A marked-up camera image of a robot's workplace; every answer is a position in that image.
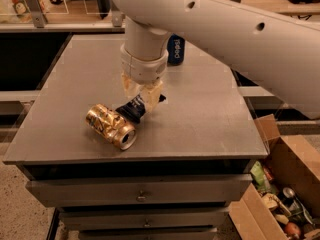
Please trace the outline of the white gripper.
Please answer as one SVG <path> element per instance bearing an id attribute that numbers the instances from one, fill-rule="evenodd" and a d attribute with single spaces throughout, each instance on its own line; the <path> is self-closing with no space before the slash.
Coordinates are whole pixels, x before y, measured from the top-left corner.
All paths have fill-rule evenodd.
<path id="1" fill-rule="evenodd" d="M 163 82 L 160 79 L 167 68 L 168 52 L 155 60 L 145 61 L 132 56 L 120 48 L 121 66 L 124 72 L 121 73 L 122 86 L 125 96 L 133 98 L 139 93 L 148 113 L 152 112 L 159 103 L 163 89 Z"/>

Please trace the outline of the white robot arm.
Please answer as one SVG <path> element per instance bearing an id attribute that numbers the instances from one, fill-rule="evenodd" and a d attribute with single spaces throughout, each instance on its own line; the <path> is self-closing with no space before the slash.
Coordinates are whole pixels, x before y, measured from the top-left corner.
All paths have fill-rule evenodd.
<path id="1" fill-rule="evenodd" d="M 310 119 L 320 118 L 320 30 L 225 0 L 113 0 L 126 15 L 122 67 L 139 84 L 162 75 L 174 33 Z"/>

